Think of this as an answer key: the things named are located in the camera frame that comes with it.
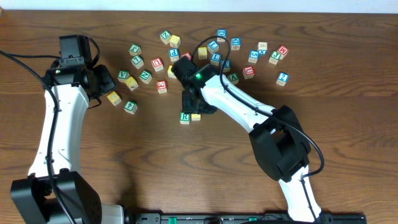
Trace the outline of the yellow O block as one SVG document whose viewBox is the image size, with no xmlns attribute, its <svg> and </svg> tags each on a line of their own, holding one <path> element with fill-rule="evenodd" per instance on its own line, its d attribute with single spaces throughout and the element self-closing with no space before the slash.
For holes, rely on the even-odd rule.
<svg viewBox="0 0 398 224">
<path fill-rule="evenodd" d="M 200 114 L 191 114 L 191 120 L 192 121 L 200 121 L 201 115 Z"/>
<path fill-rule="evenodd" d="M 170 65 L 168 70 L 167 70 L 167 75 L 170 78 L 176 78 L 176 76 L 174 75 L 173 71 L 172 71 L 172 66 Z"/>
</svg>

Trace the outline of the green R block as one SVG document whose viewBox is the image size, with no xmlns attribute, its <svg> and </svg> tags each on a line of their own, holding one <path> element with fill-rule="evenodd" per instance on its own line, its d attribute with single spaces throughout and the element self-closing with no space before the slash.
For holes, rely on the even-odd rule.
<svg viewBox="0 0 398 224">
<path fill-rule="evenodd" d="M 190 124 L 190 114 L 189 113 L 180 113 L 180 124 Z"/>
</svg>

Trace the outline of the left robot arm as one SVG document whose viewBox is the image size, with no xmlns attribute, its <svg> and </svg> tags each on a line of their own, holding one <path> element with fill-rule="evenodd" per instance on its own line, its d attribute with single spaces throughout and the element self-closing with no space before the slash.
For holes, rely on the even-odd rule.
<svg viewBox="0 0 398 224">
<path fill-rule="evenodd" d="M 11 198 L 26 223 L 124 223 L 120 205 L 101 202 L 80 174 L 80 141 L 92 98 L 116 88 L 104 65 L 50 68 L 42 77 L 45 119 L 28 176 L 12 182 Z"/>
</svg>

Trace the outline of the blue T block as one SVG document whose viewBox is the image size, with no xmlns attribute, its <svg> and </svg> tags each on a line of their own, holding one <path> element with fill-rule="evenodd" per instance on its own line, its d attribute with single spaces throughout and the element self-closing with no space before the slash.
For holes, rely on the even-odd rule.
<svg viewBox="0 0 398 224">
<path fill-rule="evenodd" d="M 229 72 L 231 69 L 231 62 L 230 60 L 223 60 L 222 64 L 224 65 L 223 73 Z"/>
</svg>

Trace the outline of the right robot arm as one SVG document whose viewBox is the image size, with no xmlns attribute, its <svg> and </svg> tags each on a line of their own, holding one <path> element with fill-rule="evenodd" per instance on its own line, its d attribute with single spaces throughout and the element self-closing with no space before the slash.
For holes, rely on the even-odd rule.
<svg viewBox="0 0 398 224">
<path fill-rule="evenodd" d="M 183 86 L 185 114 L 226 113 L 249 134 L 259 167 L 277 181 L 288 205 L 290 218 L 297 222 L 318 222 L 322 210 L 309 182 L 308 154 L 315 143 L 304 133 L 288 106 L 276 109 L 255 100 L 214 65 L 198 68 L 182 57 L 171 68 Z"/>
</svg>

